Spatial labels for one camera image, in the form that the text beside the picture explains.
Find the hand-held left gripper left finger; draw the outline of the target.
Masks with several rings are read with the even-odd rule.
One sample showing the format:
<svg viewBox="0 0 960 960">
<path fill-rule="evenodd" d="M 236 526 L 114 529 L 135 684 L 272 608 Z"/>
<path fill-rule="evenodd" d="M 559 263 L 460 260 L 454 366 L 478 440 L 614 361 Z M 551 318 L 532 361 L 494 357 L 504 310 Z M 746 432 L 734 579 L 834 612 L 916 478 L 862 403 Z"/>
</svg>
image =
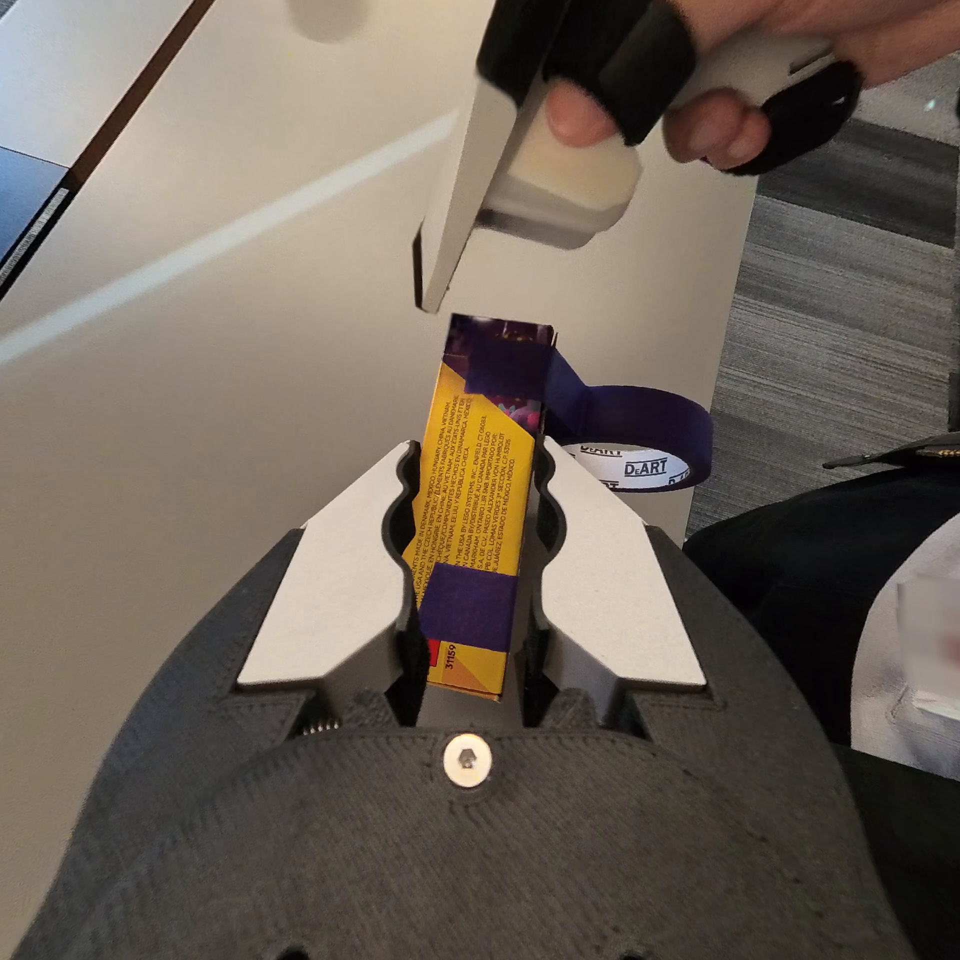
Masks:
<svg viewBox="0 0 960 960">
<path fill-rule="evenodd" d="M 246 657 L 242 690 L 386 692 L 423 658 L 412 574 L 420 446 L 398 444 L 303 526 Z"/>
</svg>

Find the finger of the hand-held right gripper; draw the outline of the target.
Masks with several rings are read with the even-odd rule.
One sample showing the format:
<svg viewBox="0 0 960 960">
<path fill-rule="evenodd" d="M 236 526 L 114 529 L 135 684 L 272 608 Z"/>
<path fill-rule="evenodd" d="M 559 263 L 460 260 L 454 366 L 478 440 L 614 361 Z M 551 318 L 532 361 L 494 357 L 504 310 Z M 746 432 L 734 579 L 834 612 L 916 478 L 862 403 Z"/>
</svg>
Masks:
<svg viewBox="0 0 960 960">
<path fill-rule="evenodd" d="M 576 148 L 546 122 L 510 137 L 477 225 L 562 250 L 585 246 L 623 216 L 642 175 L 634 147 L 614 135 Z"/>
<path fill-rule="evenodd" d="M 440 310 L 518 118 L 507 93 L 475 78 L 414 240 L 414 301 L 425 313 Z"/>
</svg>

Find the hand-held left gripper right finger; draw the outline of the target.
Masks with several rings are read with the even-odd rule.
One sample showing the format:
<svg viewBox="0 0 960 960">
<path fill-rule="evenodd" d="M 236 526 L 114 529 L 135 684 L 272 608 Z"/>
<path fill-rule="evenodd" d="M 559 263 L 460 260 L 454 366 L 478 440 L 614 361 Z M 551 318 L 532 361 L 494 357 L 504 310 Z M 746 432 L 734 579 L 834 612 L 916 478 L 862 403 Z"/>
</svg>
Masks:
<svg viewBox="0 0 960 960">
<path fill-rule="evenodd" d="M 643 520 L 552 438 L 534 457 L 545 549 L 533 617 L 534 672 L 581 690 L 599 721 L 633 690 L 703 691 L 707 678 Z"/>
</svg>

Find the yellow purple toy set box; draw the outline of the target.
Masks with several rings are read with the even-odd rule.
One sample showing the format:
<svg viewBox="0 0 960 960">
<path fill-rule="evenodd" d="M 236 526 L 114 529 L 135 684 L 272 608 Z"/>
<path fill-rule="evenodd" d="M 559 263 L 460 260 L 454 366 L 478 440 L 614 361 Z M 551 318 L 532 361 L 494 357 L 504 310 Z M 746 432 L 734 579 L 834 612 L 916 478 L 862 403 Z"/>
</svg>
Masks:
<svg viewBox="0 0 960 960">
<path fill-rule="evenodd" d="M 450 320 L 403 554 L 434 687 L 503 693 L 554 342 L 549 325 Z"/>
</svg>

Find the purple tape roll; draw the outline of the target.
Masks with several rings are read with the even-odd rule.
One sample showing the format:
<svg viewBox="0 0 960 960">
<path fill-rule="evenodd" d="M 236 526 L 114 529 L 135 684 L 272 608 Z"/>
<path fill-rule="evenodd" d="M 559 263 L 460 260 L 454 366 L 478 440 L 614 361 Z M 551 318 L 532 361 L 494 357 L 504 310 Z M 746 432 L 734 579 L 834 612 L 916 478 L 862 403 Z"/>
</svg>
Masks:
<svg viewBox="0 0 960 960">
<path fill-rule="evenodd" d="M 554 352 L 544 401 L 547 437 L 617 493 L 684 490 L 712 474 L 712 418 L 683 396 L 637 386 L 588 386 Z"/>
</svg>

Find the person's white shirt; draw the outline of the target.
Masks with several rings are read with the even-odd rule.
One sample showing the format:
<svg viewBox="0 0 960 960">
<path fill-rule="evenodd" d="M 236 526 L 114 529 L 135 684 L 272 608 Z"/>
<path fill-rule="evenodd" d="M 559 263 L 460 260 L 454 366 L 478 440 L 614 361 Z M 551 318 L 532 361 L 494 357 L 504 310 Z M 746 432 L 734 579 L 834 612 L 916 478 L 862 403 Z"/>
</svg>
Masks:
<svg viewBox="0 0 960 960">
<path fill-rule="evenodd" d="M 959 779 L 959 518 L 943 523 L 873 600 L 850 693 L 854 750 Z"/>
</svg>

